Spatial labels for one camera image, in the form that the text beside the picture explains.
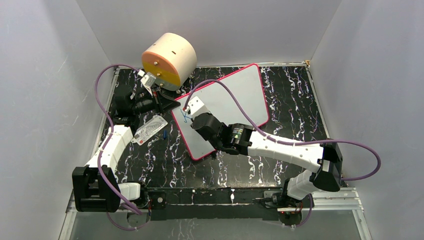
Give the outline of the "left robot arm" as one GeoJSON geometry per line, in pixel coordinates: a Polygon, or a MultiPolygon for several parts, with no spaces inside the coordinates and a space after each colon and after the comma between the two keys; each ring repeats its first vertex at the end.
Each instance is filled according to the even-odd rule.
{"type": "Polygon", "coordinates": [[[75,207],[79,212],[114,213],[121,205],[133,212],[149,203],[149,194],[139,182],[118,183],[115,171],[127,146],[149,140],[167,121],[162,115],[181,103],[165,95],[158,86],[138,90],[123,85],[114,93],[111,126],[104,142],[85,166],[72,172],[75,207]]]}

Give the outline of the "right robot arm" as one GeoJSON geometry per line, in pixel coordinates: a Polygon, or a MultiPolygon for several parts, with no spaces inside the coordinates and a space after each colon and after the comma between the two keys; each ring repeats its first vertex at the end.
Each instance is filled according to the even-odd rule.
{"type": "Polygon", "coordinates": [[[217,151],[267,157],[304,168],[298,176],[284,182],[281,199],[288,207],[295,207],[313,192],[338,192],[341,188],[343,157],[336,143],[290,142],[285,145],[282,137],[262,135],[246,124],[226,125],[211,113],[195,117],[190,126],[217,151]]]}

